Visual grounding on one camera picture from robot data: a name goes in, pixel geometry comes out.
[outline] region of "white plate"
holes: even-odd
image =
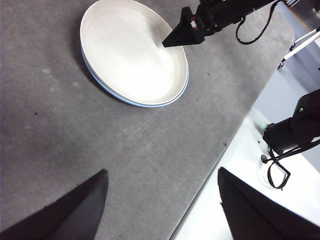
[[[82,54],[98,83],[116,98],[140,107],[174,102],[187,87],[182,46],[164,48],[172,31],[150,8],[133,0],[100,0],[80,27]]]

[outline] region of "gray felt mat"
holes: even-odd
[[[167,240],[294,40],[275,12],[244,46],[231,25],[186,46],[190,80],[173,104],[134,107],[104,92],[80,50],[94,0],[1,1],[1,229],[109,172],[97,240]],[[140,0],[175,27],[197,0]],[[247,17],[251,40],[269,14]]]

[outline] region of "cable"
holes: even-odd
[[[311,148],[313,148],[313,147],[315,147],[317,145],[320,145],[320,139],[316,140],[316,141],[313,141],[313,142],[309,142],[309,143],[304,144],[302,146],[297,146],[297,147],[295,147],[295,148],[293,148],[293,149],[291,149],[291,150],[289,150],[289,151],[287,151],[287,152],[285,152],[283,154],[280,154],[279,156],[275,156],[274,152],[273,152],[273,149],[270,148],[269,154],[270,154],[271,158],[267,159],[266,161],[263,161],[264,163],[267,163],[268,161],[273,160],[273,163],[269,166],[268,171],[267,171],[267,178],[268,178],[269,184],[275,189],[282,189],[287,184],[291,173],[287,169],[285,169],[285,167],[282,166],[279,163],[279,161],[281,159],[284,159],[284,158],[287,158],[287,157],[290,157],[290,156],[293,156],[293,155],[296,155],[296,154],[300,154],[300,153],[302,153],[304,151],[307,151],[307,150],[309,150],[309,149],[311,149]],[[273,182],[273,179],[271,177],[271,167],[273,166],[273,164],[278,165],[286,173],[285,179],[283,180],[283,182],[279,186],[275,186],[275,184]]]
[[[275,11],[275,7],[277,6],[277,4],[279,2],[281,2],[282,0],[277,0],[276,2],[274,2],[272,5],[271,5],[271,8],[270,8],[270,13],[269,13],[269,18],[268,18],[268,21],[266,22],[266,25],[264,26],[262,32],[252,41],[242,41],[240,40],[239,36],[238,36],[238,32],[239,32],[239,29],[240,27],[245,23],[246,21],[246,17],[244,16],[242,18],[242,21],[239,23],[238,27],[236,28],[236,31],[235,31],[235,37],[236,39],[238,40],[239,43],[243,44],[243,45],[250,45],[250,44],[253,44],[254,42],[256,42],[257,40],[259,40],[259,38],[264,34],[264,32],[266,31],[270,21],[271,21],[271,18],[272,18],[272,15]]]

